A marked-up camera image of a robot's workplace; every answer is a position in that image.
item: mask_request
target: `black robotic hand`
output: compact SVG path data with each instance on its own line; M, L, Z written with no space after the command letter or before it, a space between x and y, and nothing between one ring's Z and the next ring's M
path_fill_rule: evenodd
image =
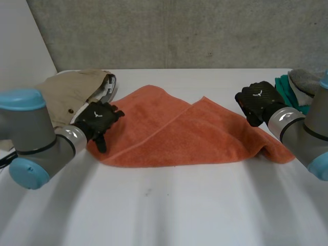
M287 107L279 92L266 81L244 87L235 99L252 127L258 127L266 121L265 111L268 109L274 111L276 108Z
M73 125L79 127L87 137L94 140L99 152L107 151L104 134L124 113L117 106L101 101L90 103L76 118Z

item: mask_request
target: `cable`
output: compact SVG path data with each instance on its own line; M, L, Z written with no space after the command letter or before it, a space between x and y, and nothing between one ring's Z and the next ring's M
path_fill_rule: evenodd
M17 158L18 155L16 153L16 151L10 153L9 155L5 156L4 158L2 158L0 160L0 169L5 168L6 166L8 166L13 159Z

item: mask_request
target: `light blue joint cap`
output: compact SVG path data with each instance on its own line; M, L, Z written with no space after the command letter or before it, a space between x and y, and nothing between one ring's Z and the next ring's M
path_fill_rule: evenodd
M39 90L17 89L0 92L0 109L30 111L46 106Z
M328 152L315 158L307 169L320 180L328 181Z
M324 77L320 80L320 85L328 90L328 69L324 73Z
M19 157L10 163L9 173L17 184L32 190L41 188L50 179L49 174L40 165Z

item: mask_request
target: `orange towel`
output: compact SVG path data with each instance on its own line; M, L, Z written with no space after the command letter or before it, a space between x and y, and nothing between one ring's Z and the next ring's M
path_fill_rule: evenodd
M107 153L88 150L106 165L140 168L227 163L263 153L277 163L294 156L246 119L203 97L190 105L155 86L113 103L125 112L105 134Z

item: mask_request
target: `gray cloth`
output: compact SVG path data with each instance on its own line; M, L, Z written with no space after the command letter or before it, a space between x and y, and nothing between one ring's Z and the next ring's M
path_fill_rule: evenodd
M299 106L311 105L312 98L320 88L323 73L310 73L305 69L288 72L290 86L295 93Z

